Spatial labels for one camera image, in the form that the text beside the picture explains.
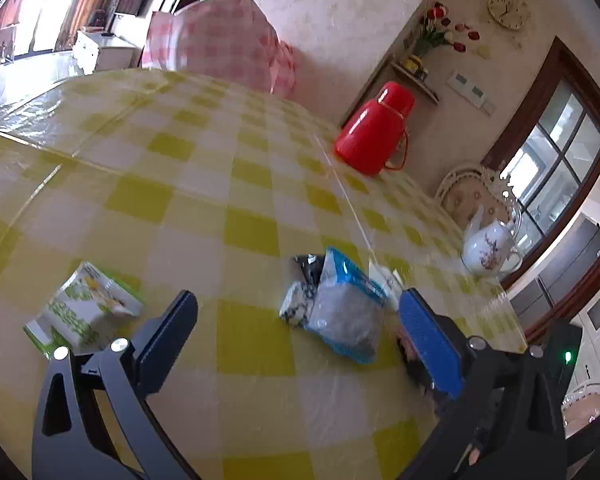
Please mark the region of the pink checkered covered chair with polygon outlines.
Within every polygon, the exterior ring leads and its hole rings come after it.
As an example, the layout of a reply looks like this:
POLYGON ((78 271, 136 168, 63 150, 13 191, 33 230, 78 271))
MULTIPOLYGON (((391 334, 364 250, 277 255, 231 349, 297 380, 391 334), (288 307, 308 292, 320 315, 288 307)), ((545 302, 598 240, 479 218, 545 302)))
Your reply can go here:
POLYGON ((151 15, 140 66, 187 72, 288 98, 294 50, 253 0, 204 0, 151 15))

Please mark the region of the white tv cabinet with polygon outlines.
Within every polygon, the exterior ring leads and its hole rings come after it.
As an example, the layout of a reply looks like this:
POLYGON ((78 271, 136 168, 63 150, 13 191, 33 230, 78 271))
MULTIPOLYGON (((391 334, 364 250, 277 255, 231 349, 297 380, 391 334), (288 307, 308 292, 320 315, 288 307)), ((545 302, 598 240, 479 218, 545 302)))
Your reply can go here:
POLYGON ((138 49, 116 35, 104 36, 101 32, 76 33, 72 55, 85 75, 106 70, 125 70, 133 66, 138 49))

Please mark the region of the green white small packet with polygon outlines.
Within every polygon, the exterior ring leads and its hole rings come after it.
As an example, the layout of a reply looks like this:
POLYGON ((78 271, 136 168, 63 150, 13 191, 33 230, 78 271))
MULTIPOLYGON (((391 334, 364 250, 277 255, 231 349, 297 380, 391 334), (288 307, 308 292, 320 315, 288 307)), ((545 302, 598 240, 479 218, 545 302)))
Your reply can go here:
POLYGON ((41 313, 23 326, 24 333, 46 358, 59 347, 75 354, 102 350, 117 332, 140 316, 145 301, 128 284, 83 261, 41 313))

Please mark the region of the white ornate chair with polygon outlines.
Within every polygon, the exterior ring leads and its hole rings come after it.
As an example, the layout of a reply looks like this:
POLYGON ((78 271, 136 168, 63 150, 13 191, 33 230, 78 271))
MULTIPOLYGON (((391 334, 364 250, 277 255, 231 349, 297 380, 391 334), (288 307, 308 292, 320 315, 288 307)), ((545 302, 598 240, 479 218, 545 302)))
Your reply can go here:
POLYGON ((463 231, 467 240, 498 220, 512 237, 518 235, 522 211, 509 177, 498 171, 465 162, 452 169, 438 186, 434 199, 463 231))

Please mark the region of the yellow checkered tablecloth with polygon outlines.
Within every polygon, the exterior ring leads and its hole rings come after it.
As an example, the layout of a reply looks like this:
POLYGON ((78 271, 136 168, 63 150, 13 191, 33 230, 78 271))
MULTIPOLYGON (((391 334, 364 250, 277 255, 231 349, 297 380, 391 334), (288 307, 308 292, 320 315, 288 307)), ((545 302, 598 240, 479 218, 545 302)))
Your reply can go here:
POLYGON ((406 174, 357 174, 338 130, 293 102, 206 76, 119 70, 0 108, 0 445, 31 469, 44 356, 23 326, 84 261, 160 314, 198 322, 151 409, 207 479, 393 479, 434 428, 396 318, 356 364, 278 310, 291 259, 333 247, 401 275, 466 334, 520 351, 501 286, 406 174))

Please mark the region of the wooden corner shelf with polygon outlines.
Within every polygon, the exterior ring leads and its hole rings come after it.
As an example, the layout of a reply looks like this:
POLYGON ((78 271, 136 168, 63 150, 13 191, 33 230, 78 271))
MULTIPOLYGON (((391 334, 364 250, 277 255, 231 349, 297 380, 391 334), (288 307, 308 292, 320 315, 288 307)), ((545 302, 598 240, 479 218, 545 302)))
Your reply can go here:
POLYGON ((398 76, 401 80, 404 80, 408 84, 411 84, 413 87, 419 90, 424 96, 430 99, 434 105, 440 104, 440 98, 437 95, 437 92, 432 90, 428 84, 425 84, 423 81, 418 79, 415 75, 411 74, 408 70, 406 70, 402 65, 400 65, 396 61, 390 61, 389 66, 392 68, 396 76, 398 76))

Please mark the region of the white floral teapot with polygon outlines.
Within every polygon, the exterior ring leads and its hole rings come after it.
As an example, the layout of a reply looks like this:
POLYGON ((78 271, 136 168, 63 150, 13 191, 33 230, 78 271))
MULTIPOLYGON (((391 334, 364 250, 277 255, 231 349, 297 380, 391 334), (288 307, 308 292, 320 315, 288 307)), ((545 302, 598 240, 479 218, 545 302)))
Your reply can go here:
POLYGON ((483 228, 483 216, 484 207, 479 205, 465 230, 460 255, 465 268, 478 278, 502 278, 518 271, 524 257, 509 227, 500 220, 493 220, 483 228))

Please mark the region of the red thermos jug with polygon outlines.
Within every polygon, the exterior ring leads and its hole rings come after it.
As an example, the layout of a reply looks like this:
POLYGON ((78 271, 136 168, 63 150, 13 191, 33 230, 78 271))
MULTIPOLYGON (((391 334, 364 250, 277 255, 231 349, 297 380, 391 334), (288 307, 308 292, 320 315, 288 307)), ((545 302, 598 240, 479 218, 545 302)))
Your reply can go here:
POLYGON ((394 81, 382 86, 375 99, 354 113, 338 136, 334 151, 347 165, 366 176, 399 171, 406 163, 406 118, 415 105, 412 92, 394 81))

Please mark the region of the red flower vase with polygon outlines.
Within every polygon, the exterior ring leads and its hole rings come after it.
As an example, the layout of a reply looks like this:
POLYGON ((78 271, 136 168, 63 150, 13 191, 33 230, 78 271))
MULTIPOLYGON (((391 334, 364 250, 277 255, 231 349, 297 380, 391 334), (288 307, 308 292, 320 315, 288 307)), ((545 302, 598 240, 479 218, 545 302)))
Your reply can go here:
POLYGON ((426 55, 437 48, 449 47, 457 53, 467 51, 467 43, 480 40, 475 27, 450 19, 449 8, 439 0, 425 0, 426 11, 418 20, 415 42, 406 49, 400 65, 407 73, 426 78, 426 55))

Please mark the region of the black white small packet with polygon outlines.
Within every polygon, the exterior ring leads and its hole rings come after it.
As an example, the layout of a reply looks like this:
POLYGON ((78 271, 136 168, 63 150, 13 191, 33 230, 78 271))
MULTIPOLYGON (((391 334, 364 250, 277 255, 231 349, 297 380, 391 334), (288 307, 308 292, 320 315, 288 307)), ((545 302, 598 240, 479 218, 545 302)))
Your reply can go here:
POLYGON ((324 254, 294 255, 288 263, 291 281, 278 316, 289 326, 306 327, 324 268, 324 254))

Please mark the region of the round wall clock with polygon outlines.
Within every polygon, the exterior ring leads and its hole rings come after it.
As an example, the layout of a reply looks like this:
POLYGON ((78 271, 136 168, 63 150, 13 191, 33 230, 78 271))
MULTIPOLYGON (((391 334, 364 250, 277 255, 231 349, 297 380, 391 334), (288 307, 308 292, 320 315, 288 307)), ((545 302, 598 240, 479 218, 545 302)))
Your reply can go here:
POLYGON ((522 0, 486 0, 486 10, 496 24, 511 32, 520 32, 530 18, 528 4, 522 0))

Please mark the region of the blue clear seed bag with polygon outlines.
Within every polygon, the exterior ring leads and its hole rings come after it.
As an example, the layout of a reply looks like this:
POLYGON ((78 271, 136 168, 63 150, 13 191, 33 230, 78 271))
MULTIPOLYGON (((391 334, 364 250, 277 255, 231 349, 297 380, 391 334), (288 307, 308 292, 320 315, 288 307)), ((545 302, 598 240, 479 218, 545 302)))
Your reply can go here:
POLYGON ((384 325, 387 297, 338 249, 325 252, 323 270, 306 330, 355 362, 374 362, 384 325))

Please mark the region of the pink snack packet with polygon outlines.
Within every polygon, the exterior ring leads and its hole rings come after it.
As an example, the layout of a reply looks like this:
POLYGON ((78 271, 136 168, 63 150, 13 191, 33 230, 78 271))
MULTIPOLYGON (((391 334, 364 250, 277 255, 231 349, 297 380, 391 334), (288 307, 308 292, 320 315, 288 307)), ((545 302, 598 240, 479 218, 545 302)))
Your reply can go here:
POLYGON ((405 365, 407 376, 411 378, 412 383, 424 396, 430 390, 430 377, 403 325, 400 325, 396 331, 396 344, 405 365))

